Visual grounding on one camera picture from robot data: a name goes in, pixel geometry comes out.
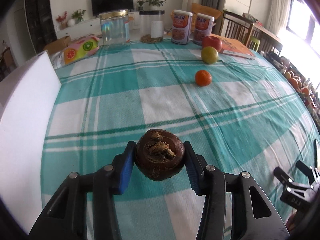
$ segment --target silver screw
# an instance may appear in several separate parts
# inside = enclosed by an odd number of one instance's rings
[[[213,165],[207,165],[205,168],[207,171],[214,171],[216,169],[216,167]]]
[[[76,177],[78,177],[78,173],[76,173],[76,172],[72,172],[69,174],[70,179],[75,179]]]
[[[109,164],[109,165],[104,166],[103,169],[105,171],[112,171],[113,170],[113,166],[111,164]]]
[[[243,171],[241,172],[241,176],[247,179],[247,178],[250,178],[250,173],[247,171]]]

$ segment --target orange book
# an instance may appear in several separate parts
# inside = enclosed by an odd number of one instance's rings
[[[210,36],[218,37],[222,41],[222,50],[219,52],[221,54],[249,59],[255,58],[255,55],[238,40],[221,37],[215,34],[210,34]]]

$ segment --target green chair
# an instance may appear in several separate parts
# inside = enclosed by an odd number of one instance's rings
[[[260,46],[260,40],[258,40],[256,37],[250,36],[250,41],[254,43],[253,50],[258,51],[258,48]]]

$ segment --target blue gripper pad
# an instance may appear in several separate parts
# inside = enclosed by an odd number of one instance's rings
[[[190,181],[190,185],[192,190],[195,191],[195,193],[198,195],[200,194],[200,187],[199,187],[199,172],[197,171],[196,162],[198,161],[198,158],[190,144],[190,142],[184,142],[184,147],[185,147],[185,154],[186,154],[186,169]]]
[[[118,187],[119,195],[122,195],[129,185],[132,169],[134,165],[135,150],[136,150],[136,143],[134,141],[129,141],[123,154],[121,154],[124,159],[122,160],[122,170],[120,172],[120,178],[119,178],[120,179],[119,187]]]

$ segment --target orange chair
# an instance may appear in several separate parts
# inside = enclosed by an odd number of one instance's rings
[[[196,26],[196,14],[197,13],[202,13],[205,15],[209,15],[214,17],[214,19],[218,19],[221,15],[222,15],[222,11],[219,11],[217,9],[208,7],[208,6],[204,6],[198,3],[192,3],[191,5],[191,11],[193,12],[193,16],[192,16],[192,22],[191,22],[191,31],[194,32],[195,30],[195,26]]]

